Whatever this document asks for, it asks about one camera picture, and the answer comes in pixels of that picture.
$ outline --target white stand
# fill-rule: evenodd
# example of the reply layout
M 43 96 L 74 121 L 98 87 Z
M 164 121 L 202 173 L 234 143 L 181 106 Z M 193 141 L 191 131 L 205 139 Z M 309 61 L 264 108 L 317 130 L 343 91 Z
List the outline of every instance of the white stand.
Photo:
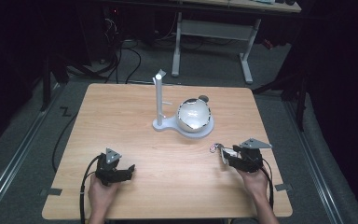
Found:
M 205 126 L 205 128 L 197 133 L 188 133 L 186 131 L 183 131 L 183 129 L 181 129 L 176 123 L 176 116 L 173 116 L 168 119 L 163 119 L 161 125 L 158 125 L 158 121 L 156 119 L 153 120 L 153 128 L 158 132 L 162 132 L 165 130 L 174 130 L 179 132 L 184 137 L 196 138 L 196 139 L 207 136 L 213 130 L 213 126 L 214 126 L 214 120 L 212 116 L 209 120 L 209 123 Z
M 156 103 L 157 103 L 157 118 L 153 120 L 153 128 L 162 132 L 165 130 L 175 130 L 179 132 L 181 135 L 189 138 L 203 138 L 207 136 L 213 129 L 214 120 L 213 117 L 210 117 L 209 123 L 199 132 L 197 133 L 188 133 L 181 129 L 177 122 L 176 116 L 165 119 L 165 116 L 162 114 L 162 78 L 165 76 L 165 72 L 159 70 L 156 76 L 153 78 L 156 85 Z

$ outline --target table surface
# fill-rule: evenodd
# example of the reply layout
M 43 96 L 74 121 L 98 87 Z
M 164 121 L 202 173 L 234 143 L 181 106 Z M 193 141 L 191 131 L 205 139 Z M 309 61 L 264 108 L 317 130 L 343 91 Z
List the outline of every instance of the table surface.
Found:
M 122 154 L 118 169 L 135 164 L 132 180 L 123 182 L 107 214 L 112 219 L 255 217 L 255 207 L 234 168 L 224 165 L 213 143 L 225 147 L 250 137 L 269 143 L 252 92 L 245 88 L 163 86 L 165 116 L 174 116 L 188 98 L 207 95 L 214 118 L 212 132 L 189 139 L 176 131 L 156 132 L 156 89 L 148 85 L 91 84 L 68 140 L 43 209 L 46 219 L 79 219 L 79 190 L 93 158 L 107 147 Z M 272 149 L 261 149 L 273 183 L 282 178 Z M 86 182 L 88 190 L 90 179 Z M 285 190 L 274 192 L 274 212 L 288 217 L 292 207 Z M 86 217 L 90 202 L 85 197 Z
M 182 0 L 182 1 L 188 3 L 217 5 L 223 7 L 246 7 L 252 9 L 261 9 L 261 10 L 270 10 L 270 11 L 279 11 L 279 12 L 295 12 L 295 13 L 301 12 L 301 7 L 298 5 L 298 3 L 294 3 L 292 6 L 289 6 L 285 3 L 265 4 L 252 0 Z

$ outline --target round base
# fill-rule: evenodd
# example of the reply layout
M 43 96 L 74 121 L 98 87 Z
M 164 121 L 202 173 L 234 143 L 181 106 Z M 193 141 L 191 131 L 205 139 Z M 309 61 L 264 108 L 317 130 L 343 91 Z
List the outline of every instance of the round base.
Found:
M 212 131 L 213 126 L 214 126 L 214 120 L 213 120 L 212 116 L 211 116 L 211 119 L 209 120 L 209 123 L 205 126 L 205 128 L 197 133 L 188 133 L 188 132 L 184 131 L 183 129 L 181 129 L 178 126 L 178 124 L 176 123 L 175 116 L 168 118 L 168 119 L 163 119 L 161 125 L 157 124 L 156 119 L 153 120 L 153 128 L 156 131 L 161 132 L 161 131 L 165 131 L 165 130 L 175 130 L 175 131 L 179 132 L 181 135 L 183 135 L 185 137 L 189 137 L 189 138 L 203 138 Z

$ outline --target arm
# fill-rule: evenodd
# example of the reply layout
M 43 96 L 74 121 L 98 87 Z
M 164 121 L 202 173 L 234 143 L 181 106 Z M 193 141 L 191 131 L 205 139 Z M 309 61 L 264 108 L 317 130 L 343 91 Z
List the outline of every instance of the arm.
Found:
M 267 177 L 261 171 L 247 173 L 237 170 L 241 175 L 246 191 L 255 203 L 255 209 L 260 224 L 279 223 L 267 198 Z
M 91 216 L 89 224 L 103 224 L 110 204 L 115 199 L 120 183 L 107 187 L 95 175 L 91 175 L 89 183 L 89 202 L 91 203 Z

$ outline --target white vertical pole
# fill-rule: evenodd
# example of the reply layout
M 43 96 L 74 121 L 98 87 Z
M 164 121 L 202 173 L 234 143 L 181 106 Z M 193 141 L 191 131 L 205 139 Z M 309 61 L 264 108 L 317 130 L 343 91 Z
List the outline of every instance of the white vertical pole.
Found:
M 157 125 L 162 124 L 162 75 L 156 75 L 156 101 L 157 101 Z

